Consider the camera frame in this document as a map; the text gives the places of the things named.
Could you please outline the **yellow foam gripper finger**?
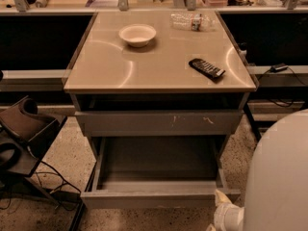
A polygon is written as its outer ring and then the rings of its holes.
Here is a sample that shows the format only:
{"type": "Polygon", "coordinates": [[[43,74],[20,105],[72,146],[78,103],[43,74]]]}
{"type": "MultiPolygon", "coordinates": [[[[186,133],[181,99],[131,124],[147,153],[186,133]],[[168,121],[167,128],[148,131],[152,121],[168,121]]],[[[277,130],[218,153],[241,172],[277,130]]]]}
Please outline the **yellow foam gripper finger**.
{"type": "Polygon", "coordinates": [[[220,190],[215,190],[215,204],[219,206],[220,204],[224,203],[231,204],[231,200],[224,192],[221,192],[220,190]]]}

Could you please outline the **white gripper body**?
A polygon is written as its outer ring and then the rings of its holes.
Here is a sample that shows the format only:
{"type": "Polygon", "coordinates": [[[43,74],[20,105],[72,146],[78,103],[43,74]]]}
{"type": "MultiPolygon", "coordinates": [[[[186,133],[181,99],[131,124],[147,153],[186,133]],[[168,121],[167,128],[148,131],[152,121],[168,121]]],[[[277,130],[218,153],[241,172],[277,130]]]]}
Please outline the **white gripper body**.
{"type": "Polygon", "coordinates": [[[243,231],[244,208],[232,203],[220,204],[214,213],[217,231],[243,231]]]}

